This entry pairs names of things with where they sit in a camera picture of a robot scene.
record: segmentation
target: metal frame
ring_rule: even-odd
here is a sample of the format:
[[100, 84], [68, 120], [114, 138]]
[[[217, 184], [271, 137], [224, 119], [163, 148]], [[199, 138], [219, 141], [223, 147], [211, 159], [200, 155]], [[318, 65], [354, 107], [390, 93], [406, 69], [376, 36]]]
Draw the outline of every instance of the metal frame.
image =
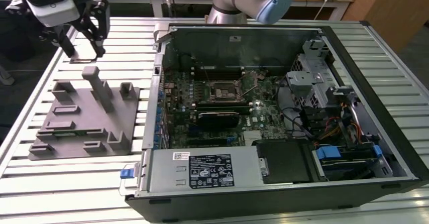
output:
[[[29, 102], [13, 126], [16, 134], [0, 147], [0, 218], [6, 223], [65, 223], [120, 222], [143, 223], [143, 219], [122, 201], [117, 187], [118, 170], [140, 161], [141, 137], [147, 112], [149, 70], [152, 69], [152, 31], [156, 24], [203, 23], [203, 19], [112, 18], [109, 39], [105, 40], [106, 54], [93, 65], [100, 67], [101, 78], [109, 85], [131, 81], [143, 88], [136, 116], [132, 154], [124, 157], [81, 158], [49, 162], [26, 160], [33, 134], [41, 126], [52, 97], [46, 90], [56, 80], [76, 81], [81, 66], [72, 64], [58, 50], [49, 64]], [[386, 44], [374, 37], [359, 22], [279, 21], [278, 25], [330, 25], [356, 63], [362, 74], [394, 117], [419, 157], [429, 165], [429, 97], [419, 81]], [[78, 34], [74, 44], [86, 40]], [[334, 64], [344, 84], [347, 77]], [[135, 179], [124, 182], [124, 194], [136, 190]], [[197, 223], [326, 223], [363, 222], [426, 223], [429, 221], [429, 192], [426, 188], [407, 193], [384, 196], [358, 208], [319, 210], [276, 215], [243, 216]]]

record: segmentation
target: metal bracket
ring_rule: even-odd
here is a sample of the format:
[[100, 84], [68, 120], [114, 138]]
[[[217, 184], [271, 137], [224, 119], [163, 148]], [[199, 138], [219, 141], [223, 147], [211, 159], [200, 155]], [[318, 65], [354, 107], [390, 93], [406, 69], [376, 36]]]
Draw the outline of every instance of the metal bracket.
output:
[[160, 43], [171, 38], [169, 33], [169, 24], [157, 23], [153, 28], [153, 40], [155, 43]]

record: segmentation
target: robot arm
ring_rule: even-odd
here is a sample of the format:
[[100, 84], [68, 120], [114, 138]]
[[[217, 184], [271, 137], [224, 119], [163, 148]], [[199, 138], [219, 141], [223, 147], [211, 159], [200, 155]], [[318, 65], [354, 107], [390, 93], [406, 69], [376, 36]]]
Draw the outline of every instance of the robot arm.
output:
[[102, 41], [109, 31], [109, 7], [106, 0], [12, 0], [6, 13], [38, 34], [41, 40], [50, 40], [62, 48], [68, 57], [74, 47], [65, 36], [64, 24], [69, 24], [90, 41], [96, 57], [102, 57]]
[[212, 0], [207, 23], [244, 24], [245, 15], [261, 24], [275, 23], [292, 0]]
[[[275, 23], [288, 9], [292, 0], [212, 0], [208, 23], [244, 24], [245, 15], [263, 24]], [[65, 35], [64, 24], [69, 24], [89, 40], [96, 57], [102, 57], [102, 41], [109, 31], [109, 7], [106, 0], [13, 0], [6, 13], [62, 48], [68, 57], [74, 47]], [[93, 25], [89, 17], [97, 20]]]

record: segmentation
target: warning label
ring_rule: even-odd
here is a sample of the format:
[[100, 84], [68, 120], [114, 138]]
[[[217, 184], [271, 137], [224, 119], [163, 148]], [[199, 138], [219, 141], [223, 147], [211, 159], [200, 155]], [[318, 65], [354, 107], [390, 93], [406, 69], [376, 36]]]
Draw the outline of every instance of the warning label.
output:
[[233, 186], [231, 155], [189, 156], [188, 185], [192, 189]]

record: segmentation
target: barcode sticker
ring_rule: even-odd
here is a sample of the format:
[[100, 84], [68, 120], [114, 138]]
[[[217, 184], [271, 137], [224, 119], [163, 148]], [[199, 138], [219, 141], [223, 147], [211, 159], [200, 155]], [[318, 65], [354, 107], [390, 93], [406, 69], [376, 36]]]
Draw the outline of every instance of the barcode sticker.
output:
[[188, 160], [189, 152], [173, 152], [172, 160]]

